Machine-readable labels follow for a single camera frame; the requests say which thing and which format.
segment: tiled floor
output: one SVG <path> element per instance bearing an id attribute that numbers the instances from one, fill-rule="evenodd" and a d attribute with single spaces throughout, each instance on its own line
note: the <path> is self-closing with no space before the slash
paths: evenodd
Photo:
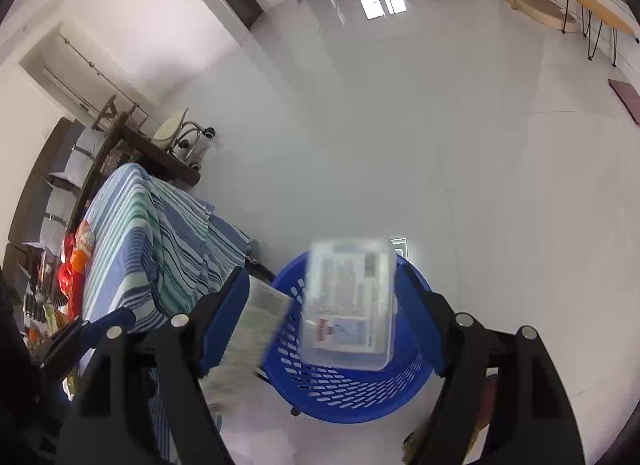
<path id="1" fill-rule="evenodd" d="M 593 463 L 640 395 L 640 131 L 607 86 L 624 78 L 501 0 L 403 1 L 367 19 L 290 0 L 175 95 L 219 131 L 194 193 L 276 271 L 313 239 L 406 236 L 453 308 L 539 329 Z M 400 463 L 437 388 L 344 427 L 256 381 L 223 434 L 256 464 Z"/>

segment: laundry basket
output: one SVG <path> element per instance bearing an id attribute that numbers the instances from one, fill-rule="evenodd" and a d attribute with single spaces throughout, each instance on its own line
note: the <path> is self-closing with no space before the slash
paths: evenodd
<path id="1" fill-rule="evenodd" d="M 398 265 L 406 263 L 398 256 Z M 398 312 L 394 356 L 381 371 L 333 369 L 305 364 L 298 354 L 298 326 L 304 299 L 306 254 L 274 279 L 276 289 L 293 297 L 283 330 L 263 364 L 271 384 L 293 407 L 334 423 L 361 423 L 392 413 L 420 390 L 431 366 L 418 352 L 407 321 Z M 427 290 L 425 279 L 418 278 Z"/>

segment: blue and white striped fabric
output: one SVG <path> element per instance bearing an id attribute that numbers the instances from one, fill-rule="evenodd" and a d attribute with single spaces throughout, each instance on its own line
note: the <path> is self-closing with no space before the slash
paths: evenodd
<path id="1" fill-rule="evenodd" d="M 213 214 L 213 207 L 149 176 L 139 165 L 117 169 L 84 217 L 95 234 L 82 318 L 95 321 L 124 306 L 136 315 L 133 331 L 161 326 L 217 292 L 236 266 L 244 266 L 250 240 Z M 81 363 L 84 369 L 87 355 Z M 158 395 L 150 403 L 165 459 L 173 445 Z"/>

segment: metal bolt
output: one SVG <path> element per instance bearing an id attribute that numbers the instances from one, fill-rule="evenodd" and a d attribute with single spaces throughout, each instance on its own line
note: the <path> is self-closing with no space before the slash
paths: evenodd
<path id="1" fill-rule="evenodd" d="M 535 340 L 538 337 L 538 332 L 531 326 L 522 327 L 522 336 L 529 340 Z"/>
<path id="2" fill-rule="evenodd" d="M 471 326 L 471 324 L 474 323 L 474 318 L 471 317 L 471 315 L 469 315 L 468 313 L 458 313 L 456 315 L 456 322 L 459 326 L 468 328 L 469 326 Z"/>
<path id="3" fill-rule="evenodd" d="M 107 330 L 107 336 L 113 340 L 117 339 L 120 335 L 122 335 L 122 328 L 120 326 L 111 326 Z"/>
<path id="4" fill-rule="evenodd" d="M 178 313 L 171 317 L 171 326 L 174 328 L 181 328 L 189 322 L 189 316 L 186 313 Z"/>

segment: plastic container lid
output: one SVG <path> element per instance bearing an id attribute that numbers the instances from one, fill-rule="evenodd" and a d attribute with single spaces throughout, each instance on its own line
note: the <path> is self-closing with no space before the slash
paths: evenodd
<path id="1" fill-rule="evenodd" d="M 311 246 L 300 356 L 309 364 L 379 371 L 393 357 L 396 252 L 388 241 Z"/>

